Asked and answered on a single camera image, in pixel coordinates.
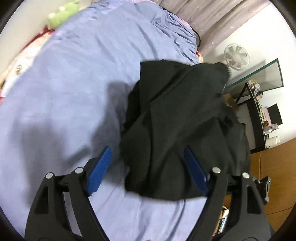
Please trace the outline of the black desk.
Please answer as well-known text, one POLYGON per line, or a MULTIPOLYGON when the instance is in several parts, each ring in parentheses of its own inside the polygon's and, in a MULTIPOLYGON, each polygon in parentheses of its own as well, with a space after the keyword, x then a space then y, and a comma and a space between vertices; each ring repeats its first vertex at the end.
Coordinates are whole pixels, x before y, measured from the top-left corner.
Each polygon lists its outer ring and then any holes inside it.
POLYGON ((254 97, 251 87, 247 82, 243 86, 243 89, 241 90, 239 96, 236 98, 235 103, 238 106, 247 104, 248 112, 249 112, 251 123, 252 123, 252 131, 253 131, 254 142, 255 142, 255 147, 250 148, 251 153, 254 154, 254 153, 267 150, 268 147, 266 144, 263 121, 260 115, 261 111, 259 110, 258 101, 254 97), (243 94, 246 91, 248 92, 249 99, 246 99, 245 101, 240 101, 241 97, 243 97, 243 94))

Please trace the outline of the beige curtain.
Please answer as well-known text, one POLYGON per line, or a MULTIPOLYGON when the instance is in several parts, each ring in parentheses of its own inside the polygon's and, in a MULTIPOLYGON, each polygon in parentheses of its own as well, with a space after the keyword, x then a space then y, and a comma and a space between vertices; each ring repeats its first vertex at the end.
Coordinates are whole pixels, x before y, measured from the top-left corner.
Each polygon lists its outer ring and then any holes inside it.
POLYGON ((155 3, 182 18, 198 33, 200 52, 206 56, 270 1, 167 0, 155 3))

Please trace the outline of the green framed board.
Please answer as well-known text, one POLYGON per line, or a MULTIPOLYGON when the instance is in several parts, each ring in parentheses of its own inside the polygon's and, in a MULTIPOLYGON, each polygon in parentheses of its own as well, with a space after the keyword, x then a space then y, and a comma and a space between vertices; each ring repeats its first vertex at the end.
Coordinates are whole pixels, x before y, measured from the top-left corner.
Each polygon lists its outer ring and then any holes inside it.
POLYGON ((229 92, 232 96, 237 96, 243 89, 245 83, 252 79, 257 81, 259 90, 263 92, 283 87, 284 84, 279 60, 276 58, 240 80, 228 85, 225 87, 225 92, 229 92))

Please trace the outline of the black monitor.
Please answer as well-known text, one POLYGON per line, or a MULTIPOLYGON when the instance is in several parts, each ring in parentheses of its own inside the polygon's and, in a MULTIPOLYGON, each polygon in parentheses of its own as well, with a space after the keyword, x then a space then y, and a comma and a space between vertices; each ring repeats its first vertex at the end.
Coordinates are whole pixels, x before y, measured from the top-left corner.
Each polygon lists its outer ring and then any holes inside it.
POLYGON ((278 126, 282 125, 282 119, 281 119, 280 111, 278 109, 278 105, 274 104, 269 108, 267 108, 267 110, 268 110, 271 124, 277 124, 278 126))

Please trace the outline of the green plush toy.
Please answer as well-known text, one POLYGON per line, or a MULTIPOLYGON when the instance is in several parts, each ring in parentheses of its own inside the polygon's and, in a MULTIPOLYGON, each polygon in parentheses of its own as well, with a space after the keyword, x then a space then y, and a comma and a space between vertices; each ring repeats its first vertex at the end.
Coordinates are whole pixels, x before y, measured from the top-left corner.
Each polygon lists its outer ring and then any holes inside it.
POLYGON ((61 6, 56 13, 48 15, 47 28, 49 30, 56 30, 70 17, 79 12, 80 1, 72 1, 61 6))

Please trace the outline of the white fan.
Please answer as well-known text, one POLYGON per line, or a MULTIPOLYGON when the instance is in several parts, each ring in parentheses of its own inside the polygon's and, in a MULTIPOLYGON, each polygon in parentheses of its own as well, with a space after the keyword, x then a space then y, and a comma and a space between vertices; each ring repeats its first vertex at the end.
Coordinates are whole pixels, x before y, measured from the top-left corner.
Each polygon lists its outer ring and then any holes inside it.
POLYGON ((229 44, 224 49, 226 63, 234 70, 243 70, 250 63, 250 56, 245 48, 238 44, 229 44))

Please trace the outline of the light blue bed sheet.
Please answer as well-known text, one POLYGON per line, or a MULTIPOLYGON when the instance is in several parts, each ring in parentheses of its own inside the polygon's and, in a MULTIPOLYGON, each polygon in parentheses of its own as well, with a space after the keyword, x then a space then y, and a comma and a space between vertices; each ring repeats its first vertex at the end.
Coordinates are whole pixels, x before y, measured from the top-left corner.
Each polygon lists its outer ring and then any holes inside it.
POLYGON ((193 30, 151 1, 98 1, 41 49, 1 105, 1 208, 20 235, 48 172, 64 175, 106 146, 112 163, 91 204, 111 240, 186 240, 204 198, 127 193, 119 156, 127 96, 145 60, 198 63, 193 30))

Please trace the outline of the black zip jacket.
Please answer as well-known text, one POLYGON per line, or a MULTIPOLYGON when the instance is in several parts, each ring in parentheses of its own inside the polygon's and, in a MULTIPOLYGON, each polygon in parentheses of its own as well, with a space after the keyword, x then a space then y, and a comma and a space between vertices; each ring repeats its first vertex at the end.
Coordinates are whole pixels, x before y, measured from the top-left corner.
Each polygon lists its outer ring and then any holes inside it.
POLYGON ((129 169, 127 191, 171 201, 204 196, 184 162, 186 147, 208 178, 214 167, 234 176, 249 172, 245 125, 223 95, 229 77, 228 67, 220 62, 141 63, 120 143, 129 169))

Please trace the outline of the wooden wardrobe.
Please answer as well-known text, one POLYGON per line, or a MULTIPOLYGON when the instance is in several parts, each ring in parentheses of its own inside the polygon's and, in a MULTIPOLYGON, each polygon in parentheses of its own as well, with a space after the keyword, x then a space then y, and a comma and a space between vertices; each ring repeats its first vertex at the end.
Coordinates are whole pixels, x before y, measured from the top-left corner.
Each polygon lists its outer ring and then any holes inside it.
POLYGON ((257 179, 271 178, 268 220, 275 231, 284 223, 295 205, 296 140, 251 155, 251 173, 257 179))

